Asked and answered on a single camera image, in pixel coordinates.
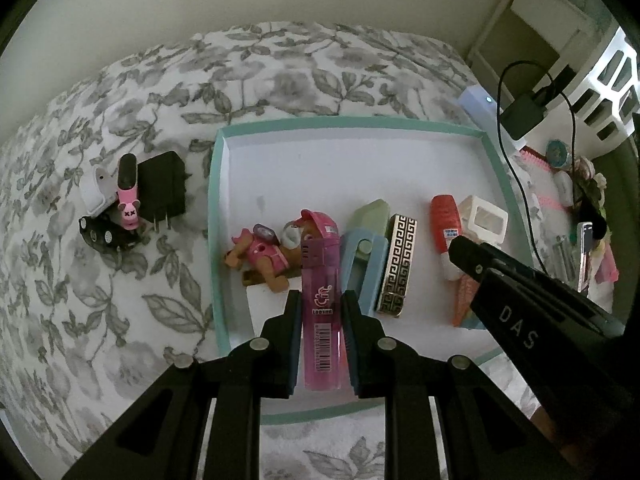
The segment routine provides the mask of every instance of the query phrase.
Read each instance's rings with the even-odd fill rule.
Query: barcode
[[[331,371],[331,323],[315,323],[314,351],[316,372]]]

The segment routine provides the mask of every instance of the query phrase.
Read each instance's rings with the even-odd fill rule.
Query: white tray
[[[232,236],[258,222],[278,231],[303,208],[327,213],[343,232],[357,208],[382,198],[392,214],[418,222],[402,315],[378,316],[385,333],[440,360],[466,354],[481,362],[496,355],[498,345],[487,331],[451,325],[457,283],[443,279],[429,231],[428,208],[437,194],[452,194],[458,203],[474,194],[506,209],[510,218],[502,248],[531,264],[507,176],[488,137],[478,130],[382,117],[303,118],[222,128],[209,184],[213,311],[221,354],[258,335],[264,319],[282,312],[286,297],[254,286],[250,307],[240,273],[222,264]],[[324,418],[370,406],[370,401],[357,401],[344,372],[340,390],[310,392],[300,370],[289,400],[262,400],[263,422]]]

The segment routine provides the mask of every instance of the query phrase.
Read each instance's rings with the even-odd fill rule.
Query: greek key pattern
[[[402,215],[394,215],[390,221],[389,256],[376,307],[378,312],[396,317],[402,312],[414,256],[416,225],[415,219]]]

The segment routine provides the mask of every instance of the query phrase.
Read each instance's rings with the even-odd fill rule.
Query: black toy car
[[[137,232],[127,231],[104,214],[98,218],[83,216],[78,224],[84,241],[100,253],[127,251],[140,241]]]

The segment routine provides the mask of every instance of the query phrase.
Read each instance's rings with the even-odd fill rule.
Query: metal bolt
[[[454,368],[457,368],[458,370],[466,370],[467,368],[469,368],[471,361],[466,356],[454,355],[451,358],[451,364],[453,365]]]
[[[390,337],[381,337],[378,339],[378,348],[381,350],[393,350],[397,345],[396,340]]]
[[[192,364],[193,357],[188,354],[180,354],[174,359],[174,365],[176,368],[189,368]]]
[[[255,351],[266,350],[269,347],[269,340],[263,337],[255,337],[251,339],[249,346]]]

